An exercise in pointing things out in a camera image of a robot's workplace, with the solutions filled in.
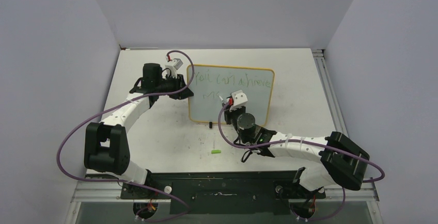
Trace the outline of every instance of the gray wall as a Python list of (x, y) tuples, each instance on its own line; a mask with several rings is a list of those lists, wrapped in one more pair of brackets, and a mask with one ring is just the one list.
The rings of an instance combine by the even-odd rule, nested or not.
[[(0, 0), (0, 222), (63, 223), (76, 181), (56, 150), (103, 107), (118, 45), (95, 0)], [(84, 173), (84, 131), (62, 161)]]
[(122, 46), (326, 47), (353, 0), (97, 0)]
[(349, 134), (387, 172), (386, 223), (437, 222), (437, 17), (437, 0), (354, 0), (326, 50)]

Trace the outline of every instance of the whiteboard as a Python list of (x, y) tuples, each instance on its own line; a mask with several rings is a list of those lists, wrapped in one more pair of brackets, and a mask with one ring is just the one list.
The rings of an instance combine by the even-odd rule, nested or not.
[[(187, 67), (187, 78), (192, 67)], [(195, 77), (189, 86), (194, 96), (189, 98), (189, 118), (194, 122), (217, 123), (222, 108), (219, 96), (226, 99), (232, 92), (243, 90), (248, 97), (246, 112), (256, 118), (256, 124), (265, 125), (275, 73), (272, 69), (195, 65)]]

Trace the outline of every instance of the yellow whiteboard frame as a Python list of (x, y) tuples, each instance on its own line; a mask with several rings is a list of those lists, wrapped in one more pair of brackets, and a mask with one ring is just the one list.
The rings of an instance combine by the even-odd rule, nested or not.
[[(266, 123), (268, 122), (268, 116), (269, 116), (269, 108), (271, 107), (271, 97), (272, 97), (272, 89), (274, 89), (274, 81), (275, 81), (275, 72), (274, 70), (270, 69), (270, 68), (252, 68), (252, 67), (236, 67), (236, 66), (220, 66), (220, 65), (206, 65), (206, 64), (193, 64), (194, 67), (209, 67), (209, 68), (235, 68), (235, 69), (250, 69), (250, 70), (265, 70), (265, 71), (271, 71), (272, 72), (272, 87), (271, 87), (271, 92), (269, 93), (269, 102), (268, 102), (268, 111), (266, 112), (266, 119), (264, 121), (264, 124), (260, 125), (260, 126), (265, 126)], [(186, 69), (186, 77), (187, 80), (189, 80), (189, 68), (191, 68), (191, 65), (187, 66)], [(191, 115), (190, 115), (190, 98), (189, 98), (189, 119), (192, 122), (198, 122), (198, 123), (209, 123), (206, 121), (197, 121), (197, 120), (193, 120)]]

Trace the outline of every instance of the robotic arm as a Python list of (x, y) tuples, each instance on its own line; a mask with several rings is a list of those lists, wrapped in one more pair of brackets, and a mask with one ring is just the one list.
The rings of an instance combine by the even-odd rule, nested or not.
[[(180, 59), (169, 61), (164, 70), (156, 63), (144, 64), (143, 77), (136, 81), (125, 101), (131, 101), (148, 93), (173, 92), (183, 88), (185, 86), (184, 76), (177, 74), (181, 66)], [(163, 78), (164, 71), (167, 71), (167, 74)], [(178, 100), (192, 96), (193, 92), (188, 88), (178, 94), (169, 95), (170, 98)], [(147, 183), (150, 171), (131, 161), (127, 132), (135, 121), (153, 106), (158, 97), (151, 96), (131, 101), (130, 104), (114, 111), (100, 123), (90, 123), (85, 131), (85, 167), (137, 184)], [(101, 145), (102, 142), (107, 141), (109, 147)]]
[[(333, 184), (350, 190), (360, 190), (367, 168), (366, 163), (328, 149), (302, 143), (310, 141), (335, 147), (369, 160), (368, 153), (344, 134), (332, 132), (329, 137), (301, 137), (282, 134), (255, 124), (254, 116), (246, 113), (245, 104), (248, 99), (242, 90), (233, 92), (226, 101), (229, 105), (224, 111), (225, 121), (227, 124), (232, 124), (238, 133), (236, 141), (240, 140), (243, 146), (247, 146), (250, 149), (250, 154), (256, 153), (269, 157), (290, 156), (315, 162), (318, 164), (316, 168), (312, 170), (301, 168), (298, 171), (299, 184), (308, 191)], [(290, 139), (301, 142), (288, 142)], [(251, 147), (278, 140), (285, 142), (257, 148)]]

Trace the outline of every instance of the white table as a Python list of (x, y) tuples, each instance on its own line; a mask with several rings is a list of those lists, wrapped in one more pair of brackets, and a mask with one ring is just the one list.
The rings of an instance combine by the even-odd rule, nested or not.
[[(164, 64), (167, 51), (121, 51), (105, 109), (125, 99), (135, 81), (142, 76), (143, 64)], [(310, 49), (183, 51), (195, 64), (273, 69), (275, 82), (267, 129), (312, 137), (328, 136), (335, 130)], [(186, 78), (188, 61), (177, 53), (171, 56), (184, 61), (179, 73)], [(274, 171), (313, 166), (312, 162), (300, 159), (255, 154), (242, 163), (240, 158), (245, 150), (225, 143), (216, 125), (211, 130), (208, 125), (190, 121), (188, 112), (187, 100), (160, 97), (128, 132), (131, 160), (152, 172)], [(230, 126), (225, 126), (224, 132), (229, 139), (237, 136)], [(213, 149), (222, 153), (211, 154)]]

